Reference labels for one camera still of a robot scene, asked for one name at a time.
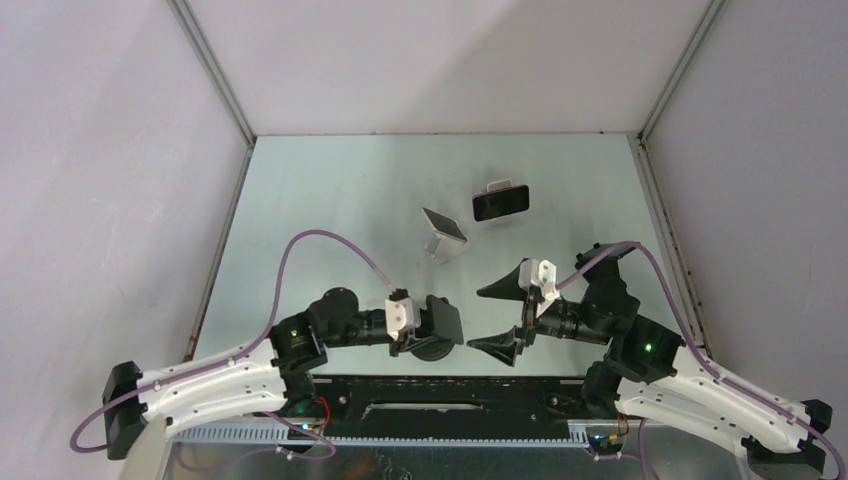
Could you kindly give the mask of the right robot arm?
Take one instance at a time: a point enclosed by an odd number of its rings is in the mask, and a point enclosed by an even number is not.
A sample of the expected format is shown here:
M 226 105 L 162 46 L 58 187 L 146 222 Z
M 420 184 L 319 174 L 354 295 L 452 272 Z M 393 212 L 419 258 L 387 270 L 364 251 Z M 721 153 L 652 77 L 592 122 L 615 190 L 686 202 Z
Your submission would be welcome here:
M 827 453 L 815 437 L 829 428 L 831 407 L 772 395 L 639 314 L 640 302 L 628 293 L 619 260 L 578 255 L 576 266 L 588 283 L 579 302 L 559 293 L 551 262 L 522 260 L 477 292 L 521 302 L 520 325 L 468 346 L 511 366 L 538 336 L 605 345 L 581 387 L 591 416 L 640 417 L 698 436 L 742 458 L 763 479 L 821 478 Z

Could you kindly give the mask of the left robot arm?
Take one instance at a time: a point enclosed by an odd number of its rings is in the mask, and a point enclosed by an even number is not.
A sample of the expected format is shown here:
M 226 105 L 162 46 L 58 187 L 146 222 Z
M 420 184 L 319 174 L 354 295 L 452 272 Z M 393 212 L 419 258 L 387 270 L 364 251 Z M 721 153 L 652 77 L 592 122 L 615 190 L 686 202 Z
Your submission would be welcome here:
M 133 361 L 118 364 L 102 395 L 107 457 L 125 459 L 158 418 L 171 437 L 254 412 L 285 409 L 304 416 L 316 403 L 309 372 L 327 363 L 328 349 L 386 344 L 393 356 L 421 357 L 460 328 L 458 310 L 443 298 L 429 295 L 418 306 L 405 290 L 397 290 L 383 308 L 362 310 L 353 291 L 338 287 L 274 324 L 254 350 L 238 346 L 160 370 L 142 371 Z

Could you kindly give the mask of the black phone stand round base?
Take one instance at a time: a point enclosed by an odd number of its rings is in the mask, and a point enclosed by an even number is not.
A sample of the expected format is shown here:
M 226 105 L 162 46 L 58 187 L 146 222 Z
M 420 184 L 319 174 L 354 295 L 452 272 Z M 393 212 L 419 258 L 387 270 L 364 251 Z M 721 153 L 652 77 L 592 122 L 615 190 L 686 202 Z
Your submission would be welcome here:
M 440 336 L 413 338 L 407 345 L 407 351 L 424 362 L 437 362 L 447 357 L 456 343 Z

